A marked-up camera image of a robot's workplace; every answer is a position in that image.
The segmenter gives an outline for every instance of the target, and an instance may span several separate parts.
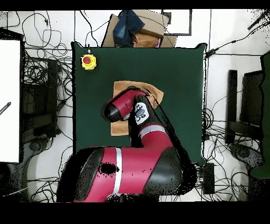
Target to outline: tan cloth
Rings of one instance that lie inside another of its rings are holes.
[[[152,107],[155,109],[157,107],[157,102],[160,104],[164,93],[157,89],[155,86],[151,84],[144,83],[144,82],[133,82],[133,81],[116,81],[113,85],[113,97],[115,97],[118,93],[127,89],[129,86],[135,86],[140,88],[141,90],[147,92],[144,88],[149,90],[151,93],[150,96],[147,97],[150,101]],[[111,136],[121,136],[121,135],[128,135],[129,134],[129,126],[128,121],[118,121],[111,123]]]
[[[136,33],[134,40],[134,48],[154,48],[158,44],[158,38],[141,33]]]

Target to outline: green mat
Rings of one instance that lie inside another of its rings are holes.
[[[110,123],[100,114],[120,80],[146,82],[164,92],[161,106],[190,159],[201,157],[203,53],[206,44],[184,48],[92,48],[97,70],[86,71],[80,57],[87,49],[72,43],[75,59],[76,151],[89,146],[130,146],[128,136],[111,136]]]

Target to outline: floor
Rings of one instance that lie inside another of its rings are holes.
[[[113,13],[118,15],[120,11],[85,11],[87,19],[92,24],[93,30],[97,29],[100,25],[109,20],[110,15]],[[42,34],[43,30],[48,29],[44,22],[44,18],[41,16],[44,15],[47,18],[46,11],[35,11],[35,25],[39,33]],[[174,27],[177,33],[186,33],[187,32],[187,23],[188,19],[184,16],[174,16],[177,13],[181,13],[181,10],[175,10],[172,13],[172,22],[177,24],[175,20],[179,20],[179,27]],[[33,14],[32,12],[18,12],[20,17],[20,25],[16,27],[9,27],[10,30],[23,33],[22,24],[24,33],[26,36],[26,41],[31,45],[42,44],[40,38],[38,37],[37,32],[33,26],[34,18],[31,16],[24,23],[23,21]],[[90,28],[87,22],[84,20],[79,11],[48,11],[50,16],[51,27],[54,32],[50,39],[50,44],[56,46],[61,43],[64,43],[68,49],[70,49],[70,42],[76,40],[84,45],[86,34],[89,32]],[[179,36],[177,38],[177,47],[183,48],[194,48],[199,43],[207,43],[208,49],[217,48],[227,42],[232,40],[238,40],[245,37],[249,30],[247,29],[255,20],[259,17],[260,12],[256,10],[192,10],[192,25],[191,25],[191,36]],[[8,25],[16,25],[18,23],[18,17],[15,12],[8,13]],[[6,26],[6,13],[0,12],[0,27]],[[98,44],[100,45],[107,25],[104,25],[97,31],[93,33],[94,37],[97,39]],[[226,96],[227,91],[227,74],[228,70],[235,69],[238,70],[238,90],[242,89],[242,78],[244,73],[261,70],[260,58],[259,56],[266,53],[270,50],[270,40],[268,39],[268,29],[260,29],[256,33],[250,35],[248,38],[236,42],[234,44],[228,44],[221,48],[217,54],[212,55],[206,61],[206,74],[207,74],[207,101],[206,107],[209,109],[213,108],[213,105],[216,101]],[[44,31],[44,40],[49,39],[50,32]],[[90,38],[90,35],[87,39],[87,44],[94,45],[95,42]],[[28,53],[32,57],[37,57],[36,50],[27,49]],[[40,57],[43,57],[42,51],[38,52]],[[238,94],[238,105],[240,105],[241,92]],[[70,106],[72,105],[72,99],[69,99],[67,102]],[[219,101],[213,110],[215,120],[225,120],[225,106],[226,100]],[[239,118],[240,107],[237,107],[237,119]],[[72,116],[72,108],[64,107],[59,116]],[[215,122],[214,125],[219,127],[224,127],[224,122]],[[58,126],[62,132],[68,136],[72,137],[72,119],[71,118],[59,118]],[[68,159],[72,153],[72,141],[67,138],[65,135],[60,134],[57,138],[54,139],[53,144],[49,150],[43,152],[42,154],[35,156],[29,165],[27,178],[29,180],[35,180],[39,178],[49,178],[49,177],[58,177],[59,175],[59,166],[60,169],[63,167],[63,164]],[[211,141],[205,142],[204,157],[209,157],[210,153],[208,151],[212,150],[213,141],[215,137],[210,139]],[[223,147],[221,144],[224,144],[222,140],[219,143],[219,150],[216,152],[216,161],[212,160],[216,164],[215,166],[215,178],[216,178],[216,190],[225,189],[228,185],[228,182],[222,178],[226,176],[230,179],[231,176],[238,172],[246,172],[245,166],[242,162],[234,159],[228,150]],[[251,145],[252,142],[245,142],[244,144]],[[234,182],[237,185],[242,184],[247,186],[248,181],[247,177],[244,174],[237,174],[234,176]],[[30,182],[29,194],[33,194],[36,190],[41,187],[44,182]],[[56,190],[57,184],[54,183],[53,190]],[[197,187],[191,192],[182,195],[181,197],[171,197],[171,196],[161,196],[160,201],[201,201],[201,200],[245,200],[245,194],[241,193],[243,190],[240,190],[240,193],[237,193],[237,199],[232,194],[232,188],[229,186],[227,189],[220,191],[215,195],[201,195],[201,188]],[[37,194],[35,200],[42,200],[45,196],[43,194]]]

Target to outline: yellow button base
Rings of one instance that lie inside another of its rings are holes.
[[[85,57],[88,57],[90,58],[91,62],[89,64],[85,64],[83,59]],[[96,61],[96,58],[94,55],[92,54],[85,54],[83,57],[81,57],[81,62],[82,62],[82,67],[85,69],[85,70],[93,70],[96,66],[97,66],[97,61]]]

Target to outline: white stripe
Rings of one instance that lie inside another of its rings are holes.
[[[118,167],[119,171],[115,174],[115,182],[114,182],[114,189],[113,193],[117,194],[120,188],[121,178],[122,178],[122,152],[120,148],[116,148],[116,166]]]
[[[154,132],[156,130],[166,133],[165,129],[162,126],[150,125],[150,126],[147,126],[146,128],[144,128],[143,130],[140,131],[139,137],[141,137],[141,139],[142,139],[142,137],[144,137],[147,133]]]

